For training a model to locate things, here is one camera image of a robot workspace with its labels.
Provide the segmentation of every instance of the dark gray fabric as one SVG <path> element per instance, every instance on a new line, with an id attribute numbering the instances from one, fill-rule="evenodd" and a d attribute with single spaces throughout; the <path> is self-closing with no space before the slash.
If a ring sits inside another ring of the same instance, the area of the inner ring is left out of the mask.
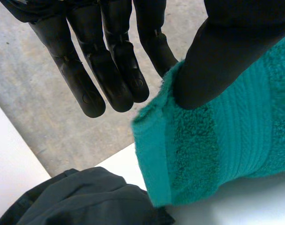
<path id="1" fill-rule="evenodd" d="M 0 225 L 174 223 L 163 208 L 152 206 L 145 191 L 102 167 L 70 170 L 27 193 L 35 197 L 23 195 L 0 219 Z"/>

